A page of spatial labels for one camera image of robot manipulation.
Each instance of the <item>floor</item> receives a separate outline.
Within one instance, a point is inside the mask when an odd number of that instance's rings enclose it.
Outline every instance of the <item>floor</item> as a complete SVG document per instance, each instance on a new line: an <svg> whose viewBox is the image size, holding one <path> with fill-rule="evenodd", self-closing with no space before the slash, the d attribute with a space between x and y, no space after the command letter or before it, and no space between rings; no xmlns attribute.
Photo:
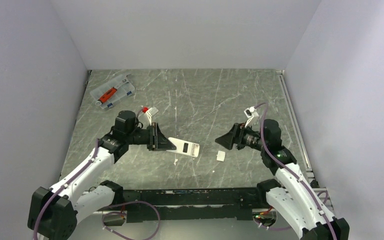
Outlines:
<svg viewBox="0 0 384 240"><path fill-rule="evenodd" d="M129 80L136 87L136 94L107 111L95 106L90 91L123 73L131 73ZM274 69L93 70L61 176L65 177L87 157L94 139L110 130L119 111L136 112L147 106L159 109L153 119L166 137L200 144L199 156L153 152L146 146L132 145L97 179L96 185L111 180L125 189L254 187L273 178L260 153L249 148L226 150L214 140L227 133L234 123L247 120L244 109L262 102L269 102L267 118L279 122L283 145L291 150L305 174L293 123ZM226 152L224 162L216 161L219 150Z"/></svg>

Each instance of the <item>gray marble table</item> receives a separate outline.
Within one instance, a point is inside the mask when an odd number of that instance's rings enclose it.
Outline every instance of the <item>gray marble table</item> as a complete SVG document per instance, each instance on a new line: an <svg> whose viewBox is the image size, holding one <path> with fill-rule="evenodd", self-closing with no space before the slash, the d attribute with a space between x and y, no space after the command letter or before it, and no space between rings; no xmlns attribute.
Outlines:
<svg viewBox="0 0 384 240"><path fill-rule="evenodd" d="M131 73L136 94L109 110L95 106L90 91L111 78ZM199 156L148 151L132 145L129 151L97 180L111 180L125 189L183 189L254 187L273 176L260 152L245 148L226 150L214 142L233 123L245 122L243 111L269 102L267 118L279 122L283 144L305 173L298 141L285 96L274 69L126 69L93 70L78 113L71 143L61 172L65 177L87 157L94 140L114 125L119 111L136 112L141 106L157 107L153 120L166 137L200 144ZM225 151L224 162L216 161Z"/></svg>

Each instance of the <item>cable connector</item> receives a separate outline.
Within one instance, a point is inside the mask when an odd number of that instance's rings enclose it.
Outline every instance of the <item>cable connector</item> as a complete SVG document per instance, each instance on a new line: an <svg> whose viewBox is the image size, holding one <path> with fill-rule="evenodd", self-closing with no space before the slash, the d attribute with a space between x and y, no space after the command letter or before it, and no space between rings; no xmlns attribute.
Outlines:
<svg viewBox="0 0 384 240"><path fill-rule="evenodd" d="M247 109L245 109L243 112L245 113L246 117L248 118L248 120L245 123L245 127L251 126L251 125L255 124L256 122L258 122L259 114L258 114L255 107L250 106Z"/></svg>

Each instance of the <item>red tool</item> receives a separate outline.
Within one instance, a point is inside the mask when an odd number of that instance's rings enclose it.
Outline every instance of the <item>red tool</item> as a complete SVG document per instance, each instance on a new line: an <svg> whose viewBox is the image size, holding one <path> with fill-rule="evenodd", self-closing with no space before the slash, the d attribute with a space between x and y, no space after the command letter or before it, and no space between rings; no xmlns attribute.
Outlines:
<svg viewBox="0 0 384 240"><path fill-rule="evenodd" d="M113 86L110 90L106 91L99 99L96 101L95 105L100 106L101 104L105 103L110 99L116 92L119 87L121 87L123 83L119 83L115 86Z"/></svg>

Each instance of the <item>gray wall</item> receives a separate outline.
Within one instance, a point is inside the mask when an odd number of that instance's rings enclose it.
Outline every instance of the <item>gray wall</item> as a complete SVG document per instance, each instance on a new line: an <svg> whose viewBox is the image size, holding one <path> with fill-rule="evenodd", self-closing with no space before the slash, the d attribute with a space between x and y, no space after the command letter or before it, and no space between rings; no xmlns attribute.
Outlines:
<svg viewBox="0 0 384 240"><path fill-rule="evenodd" d="M384 0L323 0L287 68L310 161L350 240L384 239Z"/></svg>
<svg viewBox="0 0 384 240"><path fill-rule="evenodd" d="M89 69L284 69L321 0L52 0Z"/></svg>
<svg viewBox="0 0 384 240"><path fill-rule="evenodd" d="M50 1L0 1L0 239L31 239L32 193L58 179L86 75Z"/></svg>

